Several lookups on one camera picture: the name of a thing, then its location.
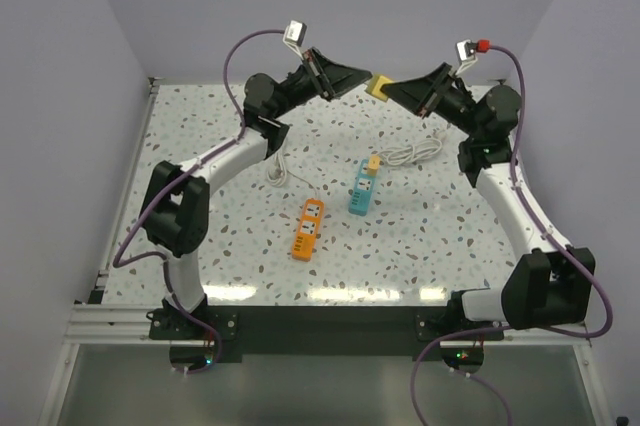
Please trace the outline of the yellow plug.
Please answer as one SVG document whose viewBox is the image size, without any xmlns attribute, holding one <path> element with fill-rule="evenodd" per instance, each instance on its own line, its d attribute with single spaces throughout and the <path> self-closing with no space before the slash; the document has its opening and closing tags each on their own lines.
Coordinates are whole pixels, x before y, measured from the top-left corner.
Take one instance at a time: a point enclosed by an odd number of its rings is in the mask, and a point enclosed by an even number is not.
<svg viewBox="0 0 640 426">
<path fill-rule="evenodd" d="M 382 88 L 387 84 L 392 84 L 393 80 L 382 74 L 374 74 L 368 82 L 365 92 L 382 102 L 388 101 L 388 96 L 382 91 Z"/>
</svg>

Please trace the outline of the blue power strip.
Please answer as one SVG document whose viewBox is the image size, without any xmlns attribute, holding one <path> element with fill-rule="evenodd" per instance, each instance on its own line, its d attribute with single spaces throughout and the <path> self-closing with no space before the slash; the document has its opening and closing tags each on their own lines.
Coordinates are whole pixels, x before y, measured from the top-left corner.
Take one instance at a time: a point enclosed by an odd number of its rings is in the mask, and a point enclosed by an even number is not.
<svg viewBox="0 0 640 426">
<path fill-rule="evenodd" d="M 367 215 L 375 186 L 376 177 L 370 174 L 368 163 L 367 159 L 361 161 L 348 203 L 348 212 L 358 216 Z"/>
</svg>

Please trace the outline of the yellow plug adapter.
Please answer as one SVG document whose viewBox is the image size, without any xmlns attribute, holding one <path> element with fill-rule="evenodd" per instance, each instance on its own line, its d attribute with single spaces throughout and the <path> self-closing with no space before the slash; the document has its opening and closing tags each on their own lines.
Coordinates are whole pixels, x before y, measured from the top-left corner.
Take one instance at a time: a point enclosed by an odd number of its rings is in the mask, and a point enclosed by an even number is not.
<svg viewBox="0 0 640 426">
<path fill-rule="evenodd" d="M 369 176 L 375 177 L 380 170 L 381 160 L 377 155 L 372 155 L 367 163 L 367 174 Z"/>
</svg>

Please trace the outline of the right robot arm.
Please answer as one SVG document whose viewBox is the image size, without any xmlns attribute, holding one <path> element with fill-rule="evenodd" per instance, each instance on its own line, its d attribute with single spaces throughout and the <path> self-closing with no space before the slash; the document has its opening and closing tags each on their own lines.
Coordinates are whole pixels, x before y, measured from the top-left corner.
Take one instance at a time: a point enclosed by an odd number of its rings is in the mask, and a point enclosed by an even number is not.
<svg viewBox="0 0 640 426">
<path fill-rule="evenodd" d="M 591 283 L 574 264 L 592 273 L 595 258 L 554 232 L 512 162 L 510 133 L 518 125 L 520 95 L 498 85 L 475 100 L 447 63 L 381 90 L 410 113 L 420 118 L 436 114 L 466 134 L 458 148 L 459 169 L 491 207 L 517 259 L 503 286 L 452 293 L 443 318 L 448 332 L 466 339 L 481 323 L 522 330 L 583 321 Z"/>
</svg>

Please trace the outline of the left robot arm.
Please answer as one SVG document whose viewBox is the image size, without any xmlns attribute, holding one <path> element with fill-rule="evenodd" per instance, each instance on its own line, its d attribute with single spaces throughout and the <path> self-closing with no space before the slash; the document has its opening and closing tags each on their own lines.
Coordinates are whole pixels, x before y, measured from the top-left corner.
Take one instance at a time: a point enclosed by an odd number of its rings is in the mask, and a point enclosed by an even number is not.
<svg viewBox="0 0 640 426">
<path fill-rule="evenodd" d="M 200 336 L 207 326 L 206 303 L 198 267 L 198 249 L 207 236 L 210 198 L 244 170 L 276 153 L 289 126 L 279 118 L 318 97 L 339 99 L 368 82 L 367 70 L 336 63 L 318 49 L 302 53 L 301 65 L 278 82 L 264 73 L 249 77 L 244 87 L 244 130 L 180 165 L 163 161 L 154 168 L 140 214 L 142 228 L 163 267 L 166 302 L 176 309 L 173 328 L 185 338 Z"/>
</svg>

